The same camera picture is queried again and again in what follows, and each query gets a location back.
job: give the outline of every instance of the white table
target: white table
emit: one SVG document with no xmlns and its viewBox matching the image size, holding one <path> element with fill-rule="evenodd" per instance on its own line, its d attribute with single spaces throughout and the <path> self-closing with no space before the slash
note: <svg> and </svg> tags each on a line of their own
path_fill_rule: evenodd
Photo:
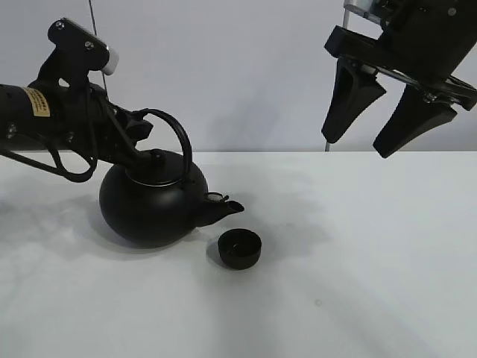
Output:
<svg viewBox="0 0 477 358">
<path fill-rule="evenodd" d="M 195 161 L 245 213 L 139 251 L 102 221 L 107 166 L 1 160 L 1 358 L 476 356 L 477 153 Z M 216 262 L 234 227 L 262 236 L 250 270 Z"/>
</svg>

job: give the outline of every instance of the black kettle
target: black kettle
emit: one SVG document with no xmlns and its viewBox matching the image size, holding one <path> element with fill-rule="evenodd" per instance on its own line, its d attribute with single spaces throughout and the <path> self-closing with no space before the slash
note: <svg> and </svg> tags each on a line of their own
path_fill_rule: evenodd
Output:
<svg viewBox="0 0 477 358">
<path fill-rule="evenodd" d="M 182 126 L 167 121 L 179 137 L 183 155 L 153 149 L 148 165 L 126 169 L 114 165 L 101 184 L 99 203 L 107 224 L 143 247 L 161 247 L 196 227 L 211 225 L 244 211 L 228 196 L 209 192 L 206 178 L 192 162 L 192 148 Z"/>
</svg>

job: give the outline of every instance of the screw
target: screw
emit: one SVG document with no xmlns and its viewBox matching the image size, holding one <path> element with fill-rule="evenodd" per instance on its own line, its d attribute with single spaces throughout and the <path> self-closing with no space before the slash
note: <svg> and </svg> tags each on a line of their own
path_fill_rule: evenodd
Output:
<svg viewBox="0 0 477 358">
<path fill-rule="evenodd" d="M 68 143 L 71 143 L 73 141 L 73 138 L 75 138 L 75 134 L 73 132 L 69 132 L 68 136 L 66 137 L 66 141 Z"/>
<path fill-rule="evenodd" d="M 432 102 L 434 102 L 436 99 L 437 99 L 437 96 L 436 96 L 436 95 L 433 95 L 432 93 L 426 93 L 426 94 L 424 95 L 424 99 L 423 99 L 423 100 L 424 100 L 426 103 L 432 103 Z"/>
<path fill-rule="evenodd" d="M 16 134 L 16 126 L 14 124 L 11 124 L 8 126 L 7 130 L 7 139 L 12 139 Z"/>
<path fill-rule="evenodd" d="M 91 41 L 86 41 L 84 43 L 84 47 L 86 47 L 86 50 L 93 50 L 95 47 L 95 44 L 92 43 Z"/>
</svg>

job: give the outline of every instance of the yellow label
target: yellow label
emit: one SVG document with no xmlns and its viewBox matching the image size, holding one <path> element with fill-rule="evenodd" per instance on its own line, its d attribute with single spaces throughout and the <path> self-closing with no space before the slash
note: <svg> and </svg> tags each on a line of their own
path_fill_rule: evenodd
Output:
<svg viewBox="0 0 477 358">
<path fill-rule="evenodd" d="M 33 115 L 35 117 L 49 117 L 50 107 L 46 101 L 45 96 L 38 90 L 30 87 L 22 87 L 22 90 L 28 95 L 31 107 L 33 108 Z"/>
</svg>

